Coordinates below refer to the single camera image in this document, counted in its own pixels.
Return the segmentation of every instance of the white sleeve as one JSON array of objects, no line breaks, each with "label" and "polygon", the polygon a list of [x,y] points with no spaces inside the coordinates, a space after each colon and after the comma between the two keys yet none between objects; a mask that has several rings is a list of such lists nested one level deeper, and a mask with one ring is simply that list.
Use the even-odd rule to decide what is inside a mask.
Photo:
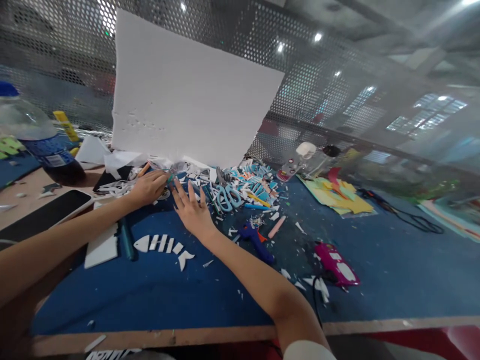
[{"label": "white sleeve", "polygon": [[336,360],[327,348],[319,343],[298,340],[292,342],[283,354],[283,360]]}]

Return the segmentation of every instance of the scissors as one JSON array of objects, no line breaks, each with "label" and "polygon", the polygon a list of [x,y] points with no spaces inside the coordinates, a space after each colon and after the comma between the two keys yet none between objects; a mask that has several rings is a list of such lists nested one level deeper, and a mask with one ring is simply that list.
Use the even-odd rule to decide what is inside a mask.
[{"label": "scissors", "polygon": [[[216,177],[220,182],[220,184],[216,186],[219,191],[218,195],[216,196],[216,203],[218,207],[224,212],[230,212],[233,210],[233,208],[239,208],[244,202],[242,201],[238,191],[236,191],[232,185],[230,185],[230,183],[225,181],[224,174],[218,166],[216,168]],[[222,204],[220,201],[220,196],[223,196],[225,204]]]}]

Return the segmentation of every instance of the perforated metal mesh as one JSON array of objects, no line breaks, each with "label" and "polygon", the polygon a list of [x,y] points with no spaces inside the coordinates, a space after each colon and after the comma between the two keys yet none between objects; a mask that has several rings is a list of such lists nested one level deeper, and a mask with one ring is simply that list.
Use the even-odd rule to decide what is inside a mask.
[{"label": "perforated metal mesh", "polygon": [[[303,141],[439,162],[445,151],[426,151],[417,139],[451,132],[465,122],[464,107],[477,108],[451,91],[443,104],[435,99],[445,88],[262,1],[5,0],[0,79],[47,114],[61,109],[73,123],[111,134],[117,7],[285,72],[248,150],[271,163],[282,163]],[[455,166],[480,169],[468,161]]]}]

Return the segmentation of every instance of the clear plastic bottle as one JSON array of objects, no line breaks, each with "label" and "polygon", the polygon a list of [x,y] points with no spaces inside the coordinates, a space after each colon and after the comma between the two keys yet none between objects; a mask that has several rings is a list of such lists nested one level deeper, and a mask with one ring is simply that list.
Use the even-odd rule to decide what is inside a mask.
[{"label": "clear plastic bottle", "polygon": [[341,152],[342,150],[340,150],[335,145],[325,146],[321,150],[319,158],[317,159],[318,163],[315,166],[315,168],[303,174],[302,178],[311,180],[311,179],[317,178],[322,173],[327,173],[328,170],[330,170],[330,167],[332,166],[332,162],[335,160],[335,158],[338,155],[340,155]]},{"label": "clear plastic bottle", "polygon": [[0,81],[0,129],[15,136],[56,183],[75,186],[85,179],[85,171],[59,139],[48,116],[21,99],[17,89],[5,81]]},{"label": "clear plastic bottle", "polygon": [[317,148],[311,142],[302,142],[296,148],[295,153],[293,153],[288,161],[278,170],[276,177],[286,183],[298,171],[307,167],[308,160],[312,158],[315,151],[317,151]]}]

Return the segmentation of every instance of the blue glue gun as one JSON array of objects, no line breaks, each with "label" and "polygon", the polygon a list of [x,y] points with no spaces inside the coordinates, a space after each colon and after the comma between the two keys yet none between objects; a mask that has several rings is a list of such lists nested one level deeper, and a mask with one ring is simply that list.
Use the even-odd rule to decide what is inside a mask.
[{"label": "blue glue gun", "polygon": [[267,248],[262,244],[261,237],[258,229],[255,226],[252,226],[250,221],[247,221],[243,226],[238,229],[238,234],[245,240],[250,240],[253,243],[255,251],[264,263],[272,265],[275,261],[274,256],[269,253]]}]

